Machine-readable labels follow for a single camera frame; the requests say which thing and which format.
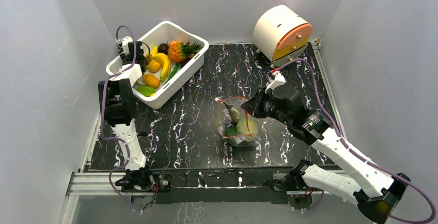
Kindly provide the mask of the grey toy fish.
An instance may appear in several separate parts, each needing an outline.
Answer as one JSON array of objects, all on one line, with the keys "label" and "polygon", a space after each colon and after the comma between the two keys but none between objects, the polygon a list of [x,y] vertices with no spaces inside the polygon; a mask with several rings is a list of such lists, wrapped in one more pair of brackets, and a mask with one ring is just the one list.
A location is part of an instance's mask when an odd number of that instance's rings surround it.
[{"label": "grey toy fish", "polygon": [[227,104],[225,102],[223,104],[226,107],[226,109],[228,110],[228,113],[229,113],[230,118],[231,118],[231,123],[233,123],[234,125],[237,125],[240,122],[240,117],[241,117],[240,111],[231,104]]}]

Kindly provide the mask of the light green toy cabbage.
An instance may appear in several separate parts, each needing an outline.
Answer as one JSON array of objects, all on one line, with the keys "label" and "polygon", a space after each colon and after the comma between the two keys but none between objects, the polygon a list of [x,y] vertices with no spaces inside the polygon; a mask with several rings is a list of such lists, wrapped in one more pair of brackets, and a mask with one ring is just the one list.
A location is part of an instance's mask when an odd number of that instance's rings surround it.
[{"label": "light green toy cabbage", "polygon": [[253,117],[242,118],[236,126],[237,135],[244,138],[246,142],[253,141],[258,133],[258,122]]}]

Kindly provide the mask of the clear zip bag orange zipper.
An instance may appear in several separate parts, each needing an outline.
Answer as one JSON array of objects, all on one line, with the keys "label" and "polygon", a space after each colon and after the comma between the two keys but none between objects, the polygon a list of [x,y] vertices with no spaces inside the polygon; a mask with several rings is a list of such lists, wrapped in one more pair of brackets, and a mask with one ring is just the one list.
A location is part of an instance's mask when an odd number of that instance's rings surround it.
[{"label": "clear zip bag orange zipper", "polygon": [[216,119],[218,134],[233,147],[254,146],[258,136],[258,123],[241,108],[247,99],[245,97],[215,98],[215,101],[218,104]]}]

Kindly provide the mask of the dark green toy avocado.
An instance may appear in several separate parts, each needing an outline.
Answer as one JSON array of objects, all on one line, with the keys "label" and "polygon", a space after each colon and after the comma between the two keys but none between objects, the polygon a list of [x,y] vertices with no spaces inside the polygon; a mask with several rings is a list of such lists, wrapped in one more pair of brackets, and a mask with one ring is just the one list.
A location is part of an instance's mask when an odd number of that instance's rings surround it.
[{"label": "dark green toy avocado", "polygon": [[225,138],[235,137],[235,136],[238,136],[238,134],[239,134],[238,129],[234,126],[229,126],[224,131]]}]

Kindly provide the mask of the small orange toy tangerine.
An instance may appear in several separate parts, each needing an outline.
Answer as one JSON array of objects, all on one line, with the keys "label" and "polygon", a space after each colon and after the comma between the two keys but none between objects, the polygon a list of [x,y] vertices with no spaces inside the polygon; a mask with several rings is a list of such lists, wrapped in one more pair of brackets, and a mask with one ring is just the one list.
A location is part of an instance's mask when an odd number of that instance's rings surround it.
[{"label": "small orange toy tangerine", "polygon": [[157,62],[156,60],[151,60],[147,65],[147,69],[151,73],[156,73],[156,72],[160,71],[161,64],[159,62]]}]

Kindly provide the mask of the yellow toy corn cob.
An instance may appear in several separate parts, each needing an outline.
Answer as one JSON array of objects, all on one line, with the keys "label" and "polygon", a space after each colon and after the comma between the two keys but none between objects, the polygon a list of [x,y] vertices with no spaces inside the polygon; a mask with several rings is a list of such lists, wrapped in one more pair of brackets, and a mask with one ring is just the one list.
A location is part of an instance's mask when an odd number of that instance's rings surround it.
[{"label": "yellow toy corn cob", "polygon": [[147,61],[150,61],[151,58],[156,55],[158,53],[158,46],[155,45],[152,50],[150,51],[150,53],[146,56]]}]

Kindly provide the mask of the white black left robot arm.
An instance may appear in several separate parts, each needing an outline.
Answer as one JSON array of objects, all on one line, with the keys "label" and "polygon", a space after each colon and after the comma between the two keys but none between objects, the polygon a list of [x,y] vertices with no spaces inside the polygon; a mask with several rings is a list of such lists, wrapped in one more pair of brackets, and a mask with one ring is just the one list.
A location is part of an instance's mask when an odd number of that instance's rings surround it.
[{"label": "white black left robot arm", "polygon": [[142,76],[142,63],[146,61],[143,45],[142,41],[123,42],[120,56],[128,61],[107,81],[98,83],[101,123],[107,122],[115,133],[114,139],[119,142],[126,163],[125,176],[115,185],[127,192],[148,192],[154,186],[154,177],[146,166],[135,128],[133,85]]}]

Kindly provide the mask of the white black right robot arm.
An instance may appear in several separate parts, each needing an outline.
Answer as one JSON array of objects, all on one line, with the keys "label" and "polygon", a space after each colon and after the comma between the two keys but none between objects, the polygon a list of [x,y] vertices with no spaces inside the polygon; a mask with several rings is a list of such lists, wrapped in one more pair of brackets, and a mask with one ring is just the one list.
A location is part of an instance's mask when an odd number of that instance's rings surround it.
[{"label": "white black right robot arm", "polygon": [[293,137],[328,156],[346,173],[342,176],[301,160],[286,177],[294,188],[321,189],[356,205],[374,223],[388,220],[407,184],[357,158],[355,148],[341,141],[326,116],[308,109],[299,92],[286,85],[260,88],[241,108],[254,118],[270,117],[285,124]]}]

